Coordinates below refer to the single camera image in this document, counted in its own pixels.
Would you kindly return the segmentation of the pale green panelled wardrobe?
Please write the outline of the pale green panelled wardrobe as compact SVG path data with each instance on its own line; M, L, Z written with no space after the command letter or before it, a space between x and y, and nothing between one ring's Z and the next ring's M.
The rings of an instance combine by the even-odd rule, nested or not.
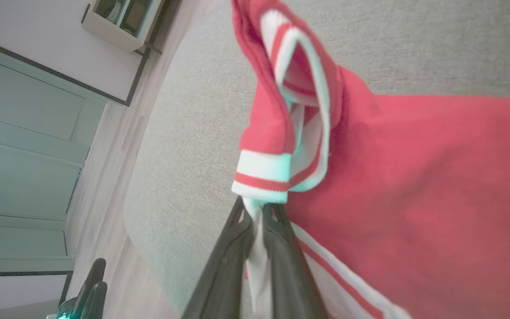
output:
M0 48L0 276L72 272L67 210L107 103Z

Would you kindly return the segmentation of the wide grey sofa seat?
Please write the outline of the wide grey sofa seat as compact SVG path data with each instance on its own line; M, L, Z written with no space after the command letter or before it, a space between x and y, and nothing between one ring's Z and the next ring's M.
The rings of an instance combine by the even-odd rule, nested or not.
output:
M376 95L510 98L510 0L281 1ZM232 185L258 80L232 13L231 0L180 43L126 200L130 237L181 319L242 198ZM248 259L240 319L257 319Z

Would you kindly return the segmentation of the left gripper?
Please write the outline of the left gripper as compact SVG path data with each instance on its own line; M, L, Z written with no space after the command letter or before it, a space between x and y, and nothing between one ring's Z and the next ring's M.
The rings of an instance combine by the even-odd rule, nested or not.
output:
M62 303L56 313L56 319L102 319L107 283L101 283L107 261L97 258L76 298L76 303Z

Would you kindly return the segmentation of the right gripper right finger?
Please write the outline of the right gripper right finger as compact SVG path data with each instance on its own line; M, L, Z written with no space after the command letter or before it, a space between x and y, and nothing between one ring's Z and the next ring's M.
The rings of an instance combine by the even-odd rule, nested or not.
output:
M271 266L273 319L330 319L282 204L263 206L263 240Z

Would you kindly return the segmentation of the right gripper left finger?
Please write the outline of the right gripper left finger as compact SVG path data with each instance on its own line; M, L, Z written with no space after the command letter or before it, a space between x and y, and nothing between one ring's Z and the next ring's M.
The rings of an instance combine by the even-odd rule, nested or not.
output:
M240 319L243 267L254 236L253 220L237 198L182 319Z

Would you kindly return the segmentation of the wooden sideboard green drawers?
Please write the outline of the wooden sideboard green drawers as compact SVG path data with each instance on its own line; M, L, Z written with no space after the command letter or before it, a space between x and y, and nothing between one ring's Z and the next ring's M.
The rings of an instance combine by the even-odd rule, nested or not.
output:
M89 4L81 24L122 52L145 47L160 52L150 40L165 0L95 0Z

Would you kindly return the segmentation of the red jersey shirt white trim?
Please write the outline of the red jersey shirt white trim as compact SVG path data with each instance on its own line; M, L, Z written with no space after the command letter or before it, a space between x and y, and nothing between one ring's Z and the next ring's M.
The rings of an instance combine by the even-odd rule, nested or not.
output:
M376 95L281 0L232 9L258 80L232 185L255 317L279 317L275 203L331 319L510 319L510 98Z

